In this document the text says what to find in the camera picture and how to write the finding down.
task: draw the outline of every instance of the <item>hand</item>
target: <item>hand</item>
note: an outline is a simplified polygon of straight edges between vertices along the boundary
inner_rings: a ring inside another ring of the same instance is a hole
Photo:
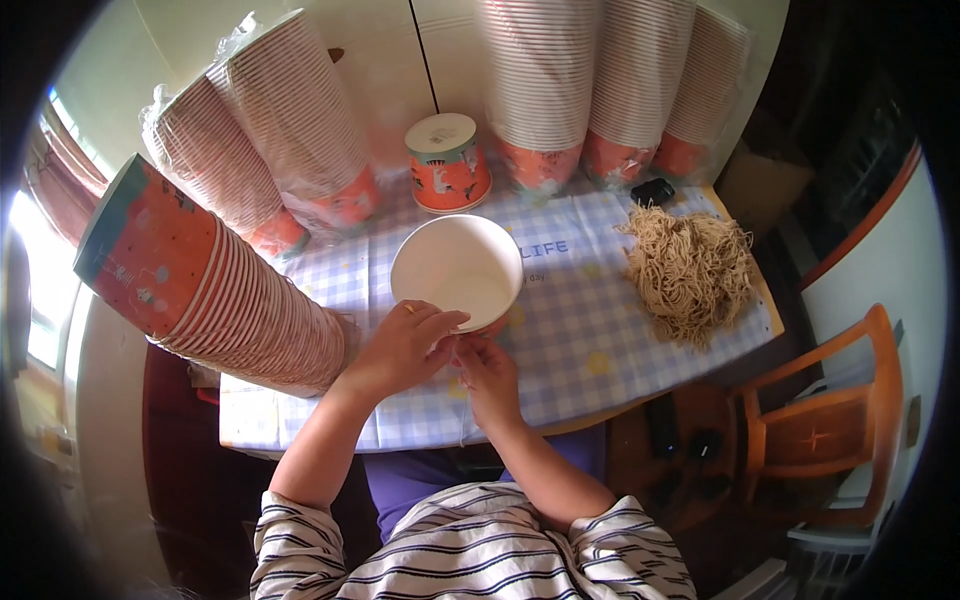
[[[473,420],[489,437],[492,431],[522,425],[516,363],[493,340],[464,336],[454,347],[464,368],[460,381],[470,392]]]
[[[465,312],[443,312],[423,300],[402,301],[330,390],[379,402],[423,383],[450,360],[454,337],[449,334],[469,319]],[[434,344],[437,347],[430,351]]]

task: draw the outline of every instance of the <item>striped shirt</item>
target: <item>striped shirt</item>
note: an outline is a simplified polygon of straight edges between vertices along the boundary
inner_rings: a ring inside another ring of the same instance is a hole
[[[632,496],[564,536],[516,483],[457,486],[410,509],[347,573],[330,515],[264,492],[254,545],[254,600],[696,597],[677,547]]]

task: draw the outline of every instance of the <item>table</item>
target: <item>table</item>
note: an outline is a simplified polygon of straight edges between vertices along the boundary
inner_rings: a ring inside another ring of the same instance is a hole
[[[636,289],[622,277],[623,249],[633,238],[613,230],[625,223],[629,198],[598,192],[586,180],[569,196],[532,204],[497,184],[471,213],[509,231],[520,246],[525,282],[497,337],[520,370],[523,417],[547,434],[609,419],[714,371],[769,342],[783,324],[766,282],[757,283],[752,306],[731,329],[717,330],[706,351],[660,342]],[[390,265],[396,249],[432,218],[414,204],[407,179],[387,184],[382,216],[367,234],[334,247],[309,246],[281,272],[313,300],[348,313],[367,336],[393,307]],[[666,210],[705,210],[729,219],[713,189],[681,188]],[[278,452],[287,448],[317,398],[295,398],[224,375],[220,397],[221,445]],[[384,400],[357,442],[377,452],[483,442],[460,386],[457,370]]]

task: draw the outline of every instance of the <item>checkered tablecloth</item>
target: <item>checkered tablecloth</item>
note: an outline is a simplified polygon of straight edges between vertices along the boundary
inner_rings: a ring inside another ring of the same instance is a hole
[[[623,248],[633,238],[613,227],[626,222],[630,199],[592,191],[580,180],[570,196],[536,205],[512,192],[504,175],[494,176],[494,190],[471,212],[509,231],[523,256],[525,283],[497,341],[519,367],[523,417],[531,425],[554,425],[668,390],[773,338],[770,315],[755,301],[735,329],[715,332],[706,352],[658,341],[636,289],[621,275]],[[383,216],[367,235],[309,247],[282,269],[319,304],[352,315],[365,337],[394,305],[390,266],[396,250],[431,218],[414,204],[408,185],[406,178],[391,183]],[[699,188],[678,190],[664,208],[720,216]],[[484,440],[457,374],[447,366],[427,383],[384,400],[367,420],[357,451]],[[286,449],[318,401],[224,376],[221,444]]]

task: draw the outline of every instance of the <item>curtain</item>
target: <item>curtain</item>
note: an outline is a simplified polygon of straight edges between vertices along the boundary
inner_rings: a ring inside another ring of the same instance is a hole
[[[84,154],[47,99],[31,131],[23,185],[53,229],[75,247],[107,190],[107,178]]]

